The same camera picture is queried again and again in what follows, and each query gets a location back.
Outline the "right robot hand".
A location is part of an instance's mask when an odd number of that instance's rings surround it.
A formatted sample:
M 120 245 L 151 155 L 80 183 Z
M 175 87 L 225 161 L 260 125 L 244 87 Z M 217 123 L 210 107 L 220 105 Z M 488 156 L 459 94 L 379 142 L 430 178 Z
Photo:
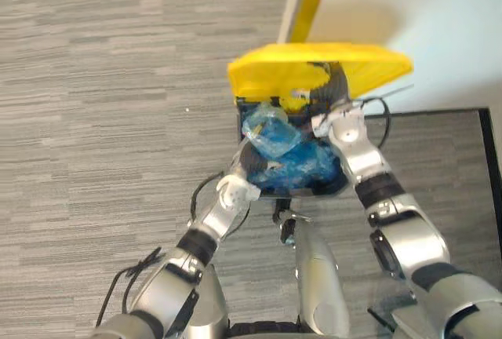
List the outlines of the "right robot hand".
M 294 89 L 291 97 L 308 101 L 309 112 L 314 115 L 328 115 L 332 107 L 343 106 L 351 102 L 347 76 L 339 62 L 308 62 L 322 69 L 328 75 L 328 81 L 314 89 Z

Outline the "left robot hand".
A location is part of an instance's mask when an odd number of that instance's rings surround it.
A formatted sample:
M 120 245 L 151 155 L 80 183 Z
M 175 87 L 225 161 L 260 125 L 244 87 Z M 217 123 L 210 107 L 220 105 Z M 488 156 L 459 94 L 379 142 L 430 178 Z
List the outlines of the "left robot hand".
M 247 176 L 283 167 L 280 162 L 266 159 L 251 143 L 246 143 L 243 146 L 238 160 Z

